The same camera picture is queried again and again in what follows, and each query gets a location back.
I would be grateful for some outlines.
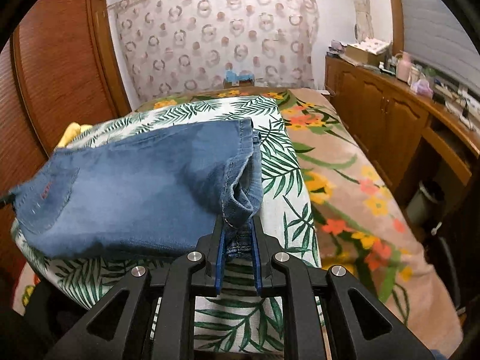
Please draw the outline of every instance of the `metal screw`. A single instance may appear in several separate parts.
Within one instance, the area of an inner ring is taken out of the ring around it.
[[[341,265],[336,265],[336,266],[332,267],[332,273],[335,276],[343,276],[344,274],[347,273],[347,270],[344,267],[342,267]]]
[[[288,261],[290,258],[290,255],[288,253],[285,253],[284,251],[279,251],[276,255],[275,255],[275,259],[277,261],[280,261],[281,263],[284,263],[285,261]]]
[[[139,265],[131,269],[131,274],[136,278],[139,278],[140,276],[143,276],[146,271],[147,269],[145,269],[145,267]]]
[[[202,258],[202,254],[199,251],[191,251],[188,255],[187,258],[190,261],[198,261]]]

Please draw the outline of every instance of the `jeans pocket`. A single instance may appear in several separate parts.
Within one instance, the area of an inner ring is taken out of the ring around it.
[[[57,220],[70,198],[78,168],[49,169],[13,190],[13,204],[22,230],[42,234]]]

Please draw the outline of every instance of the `yellow flower print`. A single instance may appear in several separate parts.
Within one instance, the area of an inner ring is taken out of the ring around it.
[[[363,249],[365,250],[370,249],[374,245],[374,242],[378,239],[374,235],[368,235],[362,233],[361,231],[356,231],[355,233],[353,233],[352,238],[359,239]]]
[[[308,172],[307,175],[311,178],[305,181],[308,189],[310,200],[317,204],[323,204],[325,200],[332,196],[332,189],[335,186],[328,181],[328,179],[318,173]]]
[[[348,253],[347,251],[343,251],[337,256],[337,259],[338,259],[338,261],[343,263],[345,261],[348,261],[349,257],[350,257],[350,253]]]
[[[325,126],[325,122],[322,122],[321,120],[315,120],[312,123],[308,123],[309,127],[323,127]]]
[[[326,265],[323,265],[322,266],[322,269],[325,269],[326,271],[328,271],[330,269],[330,267],[332,266],[337,266],[338,265],[338,262],[335,262],[333,261],[332,263],[330,264],[326,264]],[[340,265],[342,265],[342,267],[344,267],[347,271],[349,271],[352,275],[355,274],[355,267],[352,265],[352,264],[345,264],[345,263],[340,263]]]
[[[380,177],[378,176],[377,172],[375,172],[375,169],[372,166],[366,166],[366,165],[362,166],[361,174],[363,177],[370,179],[374,183],[375,181],[380,180]]]
[[[169,105],[177,105],[177,102],[175,100],[163,100],[155,103],[153,106],[153,109],[159,109],[163,107],[168,107]]]
[[[306,126],[301,124],[292,124],[291,126],[286,126],[286,128],[291,128],[292,130],[306,130]]]
[[[413,271],[411,267],[406,266],[400,272],[398,272],[398,274],[403,279],[403,281],[409,281],[410,278],[412,277]]]
[[[388,214],[387,202],[385,200],[371,196],[365,200],[363,204],[370,208],[371,213],[375,216],[383,216]]]
[[[293,115],[293,114],[296,114],[297,111],[295,111],[294,109],[285,109],[281,112],[282,115]]]
[[[388,187],[386,185],[381,186],[379,188],[379,192],[383,196],[384,199],[387,199],[387,200],[392,200],[393,199],[392,192],[390,192],[390,190],[388,189]]]

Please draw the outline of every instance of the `cabinet door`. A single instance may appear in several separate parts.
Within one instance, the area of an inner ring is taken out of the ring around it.
[[[339,69],[334,107],[350,133],[356,132],[357,104],[362,92],[362,81],[353,67]]]
[[[352,135],[368,159],[373,161],[385,130],[385,89],[377,80],[366,76],[359,97]]]
[[[325,89],[336,92],[338,79],[338,59],[332,57],[325,57]]]
[[[428,112],[395,90],[385,98],[385,130],[373,165],[394,191],[419,144]]]

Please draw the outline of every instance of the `denim fabric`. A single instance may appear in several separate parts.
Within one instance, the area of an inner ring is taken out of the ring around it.
[[[23,235],[48,257],[176,256],[211,233],[217,215],[238,255],[263,197],[260,138],[243,119],[57,149],[13,192]]]

